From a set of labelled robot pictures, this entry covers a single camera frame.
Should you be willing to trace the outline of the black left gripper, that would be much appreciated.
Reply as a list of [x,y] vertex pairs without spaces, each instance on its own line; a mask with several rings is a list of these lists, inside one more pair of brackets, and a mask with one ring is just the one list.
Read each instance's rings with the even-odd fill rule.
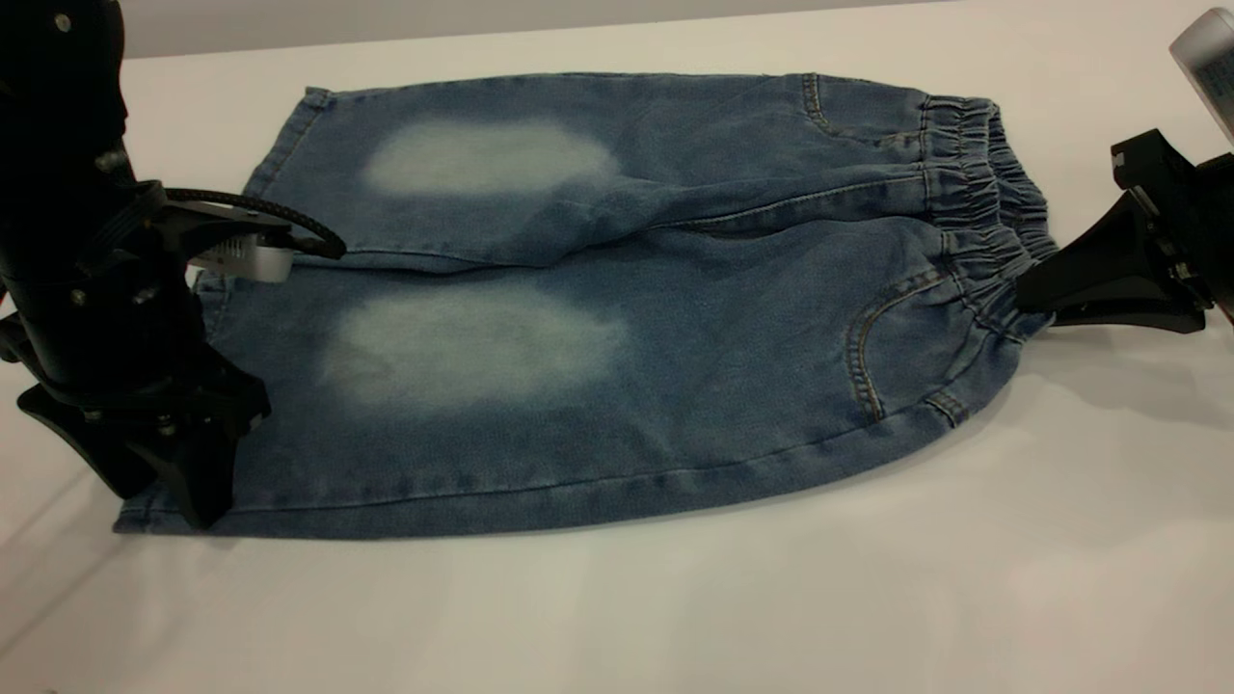
[[[158,478],[194,530],[233,501],[236,440],[265,387],[207,343],[193,262],[273,237],[267,203],[123,177],[2,183],[2,359],[37,379],[17,406],[120,499]],[[143,440],[143,461],[123,440]]]

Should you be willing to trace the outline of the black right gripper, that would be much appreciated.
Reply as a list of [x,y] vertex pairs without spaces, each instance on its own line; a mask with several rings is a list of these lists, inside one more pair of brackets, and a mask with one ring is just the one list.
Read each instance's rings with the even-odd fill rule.
[[[1167,257],[1209,303],[1233,310],[1233,156],[1191,163],[1159,130],[1111,146],[1123,193],[1111,211],[1016,282],[1016,307],[1053,311],[1058,328],[1117,325],[1199,333],[1206,312],[1182,303]],[[1161,249],[1160,233],[1172,245]]]

